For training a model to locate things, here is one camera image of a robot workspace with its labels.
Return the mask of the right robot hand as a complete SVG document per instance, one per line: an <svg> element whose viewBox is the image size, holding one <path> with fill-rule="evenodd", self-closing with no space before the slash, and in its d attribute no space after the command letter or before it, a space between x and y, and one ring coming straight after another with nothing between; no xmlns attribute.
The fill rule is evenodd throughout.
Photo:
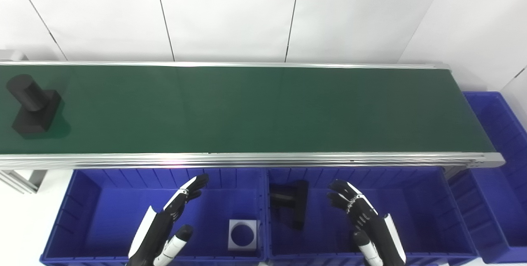
<svg viewBox="0 0 527 266"><path fill-rule="evenodd" d="M328 187L331 205L343 210L354 227L352 239L363 255L364 265L406 265L406 253L392 216L380 215L369 199L347 181L337 179Z"/></svg>

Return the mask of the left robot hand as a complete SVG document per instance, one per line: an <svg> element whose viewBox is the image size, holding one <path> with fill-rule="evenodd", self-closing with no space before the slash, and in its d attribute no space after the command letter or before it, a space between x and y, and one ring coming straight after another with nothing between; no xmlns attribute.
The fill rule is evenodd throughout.
<svg viewBox="0 0 527 266"><path fill-rule="evenodd" d="M167 266L173 261L194 233L191 225L184 224L169 236L173 225L208 182L206 173L195 176L177 189L159 212L148 207L129 249L128 266Z"/></svg>

